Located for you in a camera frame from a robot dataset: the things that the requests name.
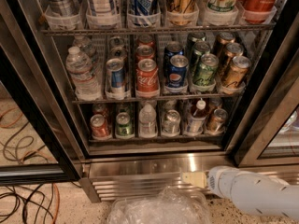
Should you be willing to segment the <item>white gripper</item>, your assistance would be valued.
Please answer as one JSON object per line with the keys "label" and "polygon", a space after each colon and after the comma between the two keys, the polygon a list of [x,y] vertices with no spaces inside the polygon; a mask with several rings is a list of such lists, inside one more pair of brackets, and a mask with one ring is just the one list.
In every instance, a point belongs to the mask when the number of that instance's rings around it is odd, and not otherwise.
{"label": "white gripper", "polygon": [[[213,194],[221,198],[230,197],[230,189],[237,169],[229,166],[217,166],[209,170],[207,185]],[[181,180],[198,188],[206,187],[206,174],[204,172],[185,172]]]}

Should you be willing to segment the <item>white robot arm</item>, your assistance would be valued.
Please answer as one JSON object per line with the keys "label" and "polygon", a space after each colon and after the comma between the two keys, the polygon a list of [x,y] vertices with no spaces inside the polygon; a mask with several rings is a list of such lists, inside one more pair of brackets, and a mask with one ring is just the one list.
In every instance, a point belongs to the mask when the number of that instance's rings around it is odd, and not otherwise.
{"label": "white robot arm", "polygon": [[216,166],[207,174],[181,172],[184,183],[200,187],[206,179],[208,189],[229,199],[236,208],[254,216],[279,216],[299,220],[299,186],[286,181],[229,166]]}

